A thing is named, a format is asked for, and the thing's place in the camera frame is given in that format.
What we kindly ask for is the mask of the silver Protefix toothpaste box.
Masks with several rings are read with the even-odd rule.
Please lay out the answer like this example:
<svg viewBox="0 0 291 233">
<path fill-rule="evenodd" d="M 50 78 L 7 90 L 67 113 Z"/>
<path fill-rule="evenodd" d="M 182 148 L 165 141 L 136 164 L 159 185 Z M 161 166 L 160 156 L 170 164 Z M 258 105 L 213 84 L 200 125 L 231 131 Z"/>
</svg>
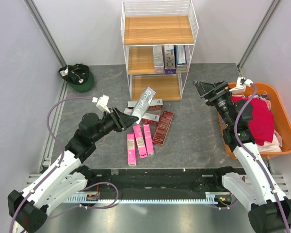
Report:
<svg viewBox="0 0 291 233">
<path fill-rule="evenodd" d="M 138 120 L 135 122 L 136 124 L 139 124 L 143 115 L 149 108 L 156 92 L 151 89 L 150 87 L 147 87 L 140 98 L 138 99 L 136 105 L 134 106 L 131 115 L 134 117 L 138 117 Z"/>
</svg>

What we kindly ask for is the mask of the silver red box front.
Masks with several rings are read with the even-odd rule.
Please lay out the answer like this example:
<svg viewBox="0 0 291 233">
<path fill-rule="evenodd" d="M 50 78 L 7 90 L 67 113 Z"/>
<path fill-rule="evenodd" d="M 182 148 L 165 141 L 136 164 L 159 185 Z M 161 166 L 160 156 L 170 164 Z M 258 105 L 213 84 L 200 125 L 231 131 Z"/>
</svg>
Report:
<svg viewBox="0 0 291 233">
<path fill-rule="evenodd" d="M 146 123 L 149 125 L 157 126 L 160 121 L 159 115 L 147 113 L 143 110 L 137 111 L 137 110 L 125 108 L 124 114 L 139 117 L 139 120 L 137 120 L 137 122 L 134 123 L 135 125 L 140 124 L 140 123 Z"/>
</svg>

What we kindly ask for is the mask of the silver red box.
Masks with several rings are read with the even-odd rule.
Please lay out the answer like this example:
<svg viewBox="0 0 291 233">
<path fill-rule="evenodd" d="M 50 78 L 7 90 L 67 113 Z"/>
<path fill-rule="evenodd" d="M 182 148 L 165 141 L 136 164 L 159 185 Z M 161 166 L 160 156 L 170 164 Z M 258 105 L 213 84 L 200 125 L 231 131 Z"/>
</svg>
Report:
<svg viewBox="0 0 291 233">
<path fill-rule="evenodd" d="M 140 123 L 146 123 L 149 125 L 157 126 L 160 121 L 159 115 L 147 113 L 143 110 L 137 111 L 137 110 L 125 108 L 124 114 L 139 117 L 139 120 L 137 120 L 137 122 L 134 123 L 135 125 L 140 124 Z"/>
<path fill-rule="evenodd" d="M 136 104 L 137 101 L 128 101 L 127 108 L 133 109 Z M 163 107 L 162 99 L 153 99 L 152 102 L 150 103 L 148 110 L 162 110 L 162 107 Z"/>
</svg>

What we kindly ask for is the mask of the dark red toothpaste box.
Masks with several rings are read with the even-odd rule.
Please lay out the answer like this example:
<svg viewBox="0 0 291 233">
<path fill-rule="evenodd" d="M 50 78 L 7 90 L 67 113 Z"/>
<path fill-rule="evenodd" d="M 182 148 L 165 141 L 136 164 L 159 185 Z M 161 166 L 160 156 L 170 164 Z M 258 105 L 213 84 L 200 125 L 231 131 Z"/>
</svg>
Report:
<svg viewBox="0 0 291 233">
<path fill-rule="evenodd" d="M 163 145 L 166 139 L 171 121 L 173 119 L 173 113 L 169 111 L 163 111 L 156 131 L 154 133 L 152 142 L 153 144 Z"/>
</svg>

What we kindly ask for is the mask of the purple RiO toothpaste box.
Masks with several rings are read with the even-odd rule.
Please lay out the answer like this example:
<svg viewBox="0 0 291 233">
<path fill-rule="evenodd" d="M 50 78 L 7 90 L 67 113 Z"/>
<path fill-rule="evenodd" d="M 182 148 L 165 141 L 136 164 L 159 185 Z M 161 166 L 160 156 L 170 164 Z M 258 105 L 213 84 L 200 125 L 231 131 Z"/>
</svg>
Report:
<svg viewBox="0 0 291 233">
<path fill-rule="evenodd" d="M 165 74 L 176 74 L 175 47 L 164 46 L 164 69 Z"/>
</svg>

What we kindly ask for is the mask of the slim silver toothpaste box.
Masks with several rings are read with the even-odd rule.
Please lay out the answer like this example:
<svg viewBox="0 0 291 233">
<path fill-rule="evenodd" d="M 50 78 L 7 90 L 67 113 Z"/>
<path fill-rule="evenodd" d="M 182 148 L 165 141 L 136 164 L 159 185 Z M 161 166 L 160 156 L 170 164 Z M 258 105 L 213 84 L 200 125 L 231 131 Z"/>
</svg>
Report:
<svg viewBox="0 0 291 233">
<path fill-rule="evenodd" d="M 164 60 L 161 46 L 153 46 L 153 63 L 155 73 L 164 72 Z"/>
</svg>

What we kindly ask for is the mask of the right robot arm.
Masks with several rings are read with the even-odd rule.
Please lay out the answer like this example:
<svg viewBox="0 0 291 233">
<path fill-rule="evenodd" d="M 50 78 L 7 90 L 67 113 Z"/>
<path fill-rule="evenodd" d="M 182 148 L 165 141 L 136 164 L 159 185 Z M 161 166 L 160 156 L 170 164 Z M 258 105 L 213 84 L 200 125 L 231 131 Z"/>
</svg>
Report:
<svg viewBox="0 0 291 233">
<path fill-rule="evenodd" d="M 249 222 L 257 233 L 273 233 L 279 230 L 291 231 L 291 199 L 278 186 L 265 165 L 252 135 L 249 123 L 253 119 L 251 101 L 232 101 L 234 94 L 242 93 L 247 87 L 257 86 L 250 79 L 239 77 L 234 88 L 226 81 L 206 83 L 193 81 L 206 105 L 214 106 L 225 123 L 222 130 L 224 142 L 241 163 L 251 186 L 239 177 L 232 168 L 222 168 L 222 174 L 212 179 L 218 191 L 227 189 L 246 208 Z"/>
</svg>

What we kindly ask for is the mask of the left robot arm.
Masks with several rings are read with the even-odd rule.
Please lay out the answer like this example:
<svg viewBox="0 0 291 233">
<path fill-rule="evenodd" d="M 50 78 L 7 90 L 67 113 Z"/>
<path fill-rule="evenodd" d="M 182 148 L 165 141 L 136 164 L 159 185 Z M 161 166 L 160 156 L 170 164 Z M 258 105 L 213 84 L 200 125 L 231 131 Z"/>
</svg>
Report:
<svg viewBox="0 0 291 233">
<path fill-rule="evenodd" d="M 125 114 L 116 107 L 104 112 L 102 118 L 95 113 L 85 114 L 58 159 L 31 185 L 8 195 L 12 217 L 9 231 L 13 232 L 18 223 L 23 231 L 34 233 L 68 197 L 82 189 L 95 189 L 97 180 L 83 165 L 95 151 L 95 143 L 110 132 L 122 132 L 138 121 L 137 116 Z"/>
</svg>

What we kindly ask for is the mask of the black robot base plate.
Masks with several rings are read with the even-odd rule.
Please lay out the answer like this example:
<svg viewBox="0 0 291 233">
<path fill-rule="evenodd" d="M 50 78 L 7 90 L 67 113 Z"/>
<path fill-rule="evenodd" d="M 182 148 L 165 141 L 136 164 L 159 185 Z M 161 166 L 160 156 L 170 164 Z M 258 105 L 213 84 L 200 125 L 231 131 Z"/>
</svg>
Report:
<svg viewBox="0 0 291 233">
<path fill-rule="evenodd" d="M 193 192 L 225 191 L 222 177 L 234 172 L 244 175 L 242 168 L 155 168 L 155 169 L 90 169 L 81 166 L 76 171 L 87 180 L 86 187 L 98 182 L 114 184 L 119 191 L 146 188 L 188 190 Z"/>
</svg>

